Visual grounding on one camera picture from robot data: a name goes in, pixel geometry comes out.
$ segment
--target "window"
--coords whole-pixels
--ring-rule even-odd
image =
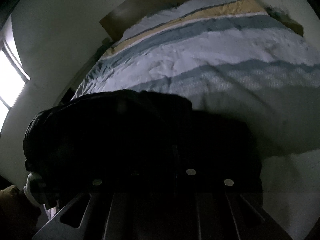
[[[4,120],[29,77],[17,66],[6,43],[0,41],[0,131]]]

